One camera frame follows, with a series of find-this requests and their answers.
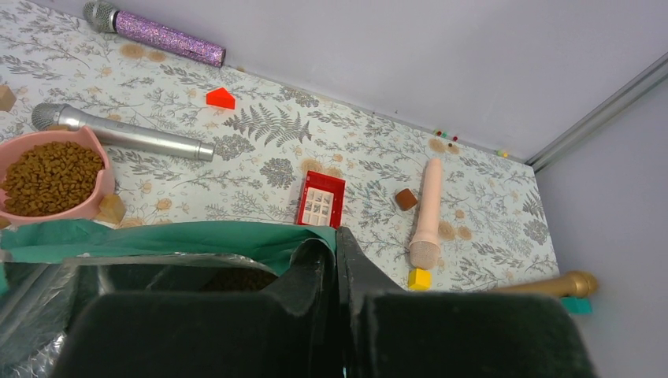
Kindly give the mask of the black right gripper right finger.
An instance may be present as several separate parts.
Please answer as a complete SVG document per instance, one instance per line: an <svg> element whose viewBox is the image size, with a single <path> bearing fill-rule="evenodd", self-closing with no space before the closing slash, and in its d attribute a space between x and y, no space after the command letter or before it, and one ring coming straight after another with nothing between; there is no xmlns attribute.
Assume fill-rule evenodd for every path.
<svg viewBox="0 0 668 378"><path fill-rule="evenodd" d="M403 290L336 233L349 377L594 377L577 327L545 295Z"/></svg>

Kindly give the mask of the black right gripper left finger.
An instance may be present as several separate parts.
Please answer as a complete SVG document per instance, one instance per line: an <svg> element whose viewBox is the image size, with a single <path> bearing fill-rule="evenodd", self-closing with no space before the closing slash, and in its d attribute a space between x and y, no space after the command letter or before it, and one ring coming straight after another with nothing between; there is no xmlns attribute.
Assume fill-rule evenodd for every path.
<svg viewBox="0 0 668 378"><path fill-rule="evenodd" d="M325 345L332 251L308 239L256 292L121 292L74 324L55 377L338 377Z"/></svg>

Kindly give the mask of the green pet food bag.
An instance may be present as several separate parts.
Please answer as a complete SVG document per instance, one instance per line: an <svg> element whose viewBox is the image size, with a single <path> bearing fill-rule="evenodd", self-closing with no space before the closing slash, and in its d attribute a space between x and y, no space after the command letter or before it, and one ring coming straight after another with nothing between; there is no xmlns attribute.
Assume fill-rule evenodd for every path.
<svg viewBox="0 0 668 378"><path fill-rule="evenodd" d="M1 374L55 377L74 324L104 295L261 291L308 239L332 251L333 283L336 231L329 227L203 221L112 229L57 220L5 230Z"/></svg>

